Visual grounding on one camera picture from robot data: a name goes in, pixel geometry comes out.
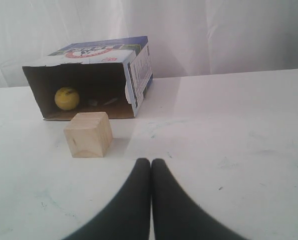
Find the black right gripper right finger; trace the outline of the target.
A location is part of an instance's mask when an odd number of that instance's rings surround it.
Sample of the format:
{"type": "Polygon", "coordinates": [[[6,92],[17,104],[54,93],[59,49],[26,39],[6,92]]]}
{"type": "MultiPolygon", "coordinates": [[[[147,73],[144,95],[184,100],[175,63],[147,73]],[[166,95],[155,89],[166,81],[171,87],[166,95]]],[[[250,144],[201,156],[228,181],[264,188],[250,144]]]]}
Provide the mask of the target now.
{"type": "Polygon", "coordinates": [[[211,217],[187,195],[163,159],[152,161],[151,183],[155,239],[241,239],[239,234],[211,217]]]}

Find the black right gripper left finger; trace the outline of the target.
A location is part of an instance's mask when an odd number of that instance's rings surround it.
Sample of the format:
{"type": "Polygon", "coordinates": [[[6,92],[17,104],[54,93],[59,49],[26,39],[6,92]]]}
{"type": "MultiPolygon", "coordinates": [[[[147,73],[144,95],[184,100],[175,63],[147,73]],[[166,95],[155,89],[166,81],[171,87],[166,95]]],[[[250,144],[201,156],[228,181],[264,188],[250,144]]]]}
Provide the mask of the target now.
{"type": "Polygon", "coordinates": [[[150,233],[150,162],[139,158],[114,198],[68,240],[146,240],[150,233]]]}

